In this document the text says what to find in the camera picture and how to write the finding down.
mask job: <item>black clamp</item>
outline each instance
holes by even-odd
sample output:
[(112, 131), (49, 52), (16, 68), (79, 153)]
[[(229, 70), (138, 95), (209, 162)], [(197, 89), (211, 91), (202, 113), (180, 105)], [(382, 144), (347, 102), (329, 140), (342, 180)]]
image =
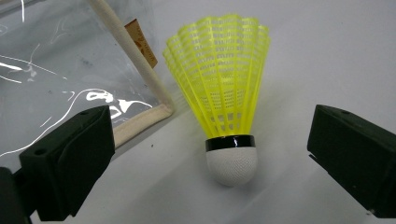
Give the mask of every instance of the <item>black clamp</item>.
[(348, 111), (317, 105), (310, 157), (376, 217), (396, 218), (396, 135)]
[(0, 223), (75, 216), (114, 153), (107, 105), (75, 115), (23, 151), (18, 172), (0, 167)]

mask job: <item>clear plastic sheet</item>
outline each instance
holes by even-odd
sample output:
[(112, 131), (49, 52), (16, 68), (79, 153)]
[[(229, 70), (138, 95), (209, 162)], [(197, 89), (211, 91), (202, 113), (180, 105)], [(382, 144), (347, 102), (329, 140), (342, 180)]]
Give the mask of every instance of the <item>clear plastic sheet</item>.
[[(155, 47), (147, 0), (108, 1)], [(78, 112), (109, 105), (113, 127), (159, 104), (85, 0), (0, 2), (0, 166)]]

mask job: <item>white background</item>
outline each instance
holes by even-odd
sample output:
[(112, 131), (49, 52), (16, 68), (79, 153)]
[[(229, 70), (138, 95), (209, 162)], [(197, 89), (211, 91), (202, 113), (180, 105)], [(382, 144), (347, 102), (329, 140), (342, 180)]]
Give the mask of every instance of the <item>white background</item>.
[[(156, 71), (177, 112), (122, 147), (78, 215), (65, 223), (396, 222), (370, 215), (306, 150), (318, 104), (343, 108), (396, 133), (396, 1), (152, 2)], [(237, 188), (211, 179), (204, 132), (161, 55), (166, 39), (182, 25), (226, 13), (259, 18), (272, 37), (251, 131), (259, 170)], [(36, 215), (32, 219), (39, 223)]]

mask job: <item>black band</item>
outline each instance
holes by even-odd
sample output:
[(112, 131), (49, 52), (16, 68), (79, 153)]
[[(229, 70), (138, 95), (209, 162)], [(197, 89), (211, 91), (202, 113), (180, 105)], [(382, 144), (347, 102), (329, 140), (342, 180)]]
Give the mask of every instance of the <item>black band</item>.
[(206, 140), (206, 152), (229, 147), (255, 147), (253, 135), (230, 135)]

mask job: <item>yellow shuttlecock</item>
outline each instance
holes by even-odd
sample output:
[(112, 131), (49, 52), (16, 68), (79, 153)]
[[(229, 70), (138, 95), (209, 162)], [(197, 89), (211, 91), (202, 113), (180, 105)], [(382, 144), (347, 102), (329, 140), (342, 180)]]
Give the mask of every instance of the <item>yellow shuttlecock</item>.
[(249, 132), (269, 43), (257, 19), (226, 15), (182, 27), (163, 52), (208, 137), (209, 171), (227, 186), (248, 182), (257, 168)]

